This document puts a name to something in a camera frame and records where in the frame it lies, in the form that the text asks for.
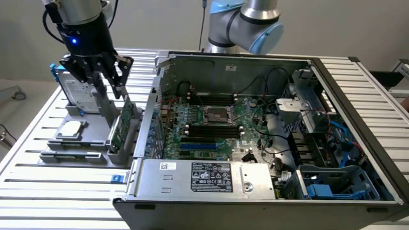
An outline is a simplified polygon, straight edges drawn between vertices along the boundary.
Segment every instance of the white backdrop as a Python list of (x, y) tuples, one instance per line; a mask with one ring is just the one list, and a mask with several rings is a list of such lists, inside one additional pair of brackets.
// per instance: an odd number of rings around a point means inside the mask
[[(118, 0), (116, 47), (196, 49), (201, 0)], [(357, 56), (389, 70), (409, 58), (409, 0), (278, 0), (285, 24), (277, 54)], [(0, 78), (52, 80), (65, 48), (41, 25), (40, 0), (0, 0)], [(206, 44), (208, 15), (204, 28)]]

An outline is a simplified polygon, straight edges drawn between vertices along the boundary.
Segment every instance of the aluminum extrusion table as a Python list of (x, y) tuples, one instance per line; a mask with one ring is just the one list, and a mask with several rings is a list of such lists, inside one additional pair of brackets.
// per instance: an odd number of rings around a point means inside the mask
[[(157, 51), (117, 51), (134, 58), (126, 89), (130, 100), (144, 108), (156, 76)], [(409, 114), (360, 63), (346, 57), (318, 58), (409, 180)], [(110, 203), (125, 191), (125, 184), (110, 184), (110, 176), (126, 170), (37, 166), (46, 139), (66, 115), (65, 104), (65, 95), (57, 88), (0, 163), (0, 229), (128, 229)], [(407, 228), (405, 218), (365, 230)]]

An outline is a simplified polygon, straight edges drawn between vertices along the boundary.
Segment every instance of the sticker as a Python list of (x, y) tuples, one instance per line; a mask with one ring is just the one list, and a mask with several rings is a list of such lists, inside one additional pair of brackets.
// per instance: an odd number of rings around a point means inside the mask
[(176, 170), (176, 162), (161, 162), (158, 169), (160, 170)]
[(236, 71), (237, 66), (225, 66), (225, 71)]
[(229, 163), (192, 163), (190, 189), (193, 192), (232, 193)]

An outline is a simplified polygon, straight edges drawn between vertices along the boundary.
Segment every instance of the light blue robot joint cap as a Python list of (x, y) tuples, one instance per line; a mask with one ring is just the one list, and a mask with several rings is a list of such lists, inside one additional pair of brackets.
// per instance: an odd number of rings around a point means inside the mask
[(212, 1), (209, 13), (221, 13), (242, 6), (244, 0), (214, 0)]
[(265, 55), (277, 45), (284, 33), (284, 25), (281, 22), (274, 23), (253, 41), (249, 52), (252, 54)]

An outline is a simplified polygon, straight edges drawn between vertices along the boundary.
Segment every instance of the power supply label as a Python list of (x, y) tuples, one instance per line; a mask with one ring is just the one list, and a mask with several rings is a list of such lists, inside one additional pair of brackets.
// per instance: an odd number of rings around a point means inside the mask
[(232, 168), (229, 163), (192, 163), (193, 192), (232, 193)]

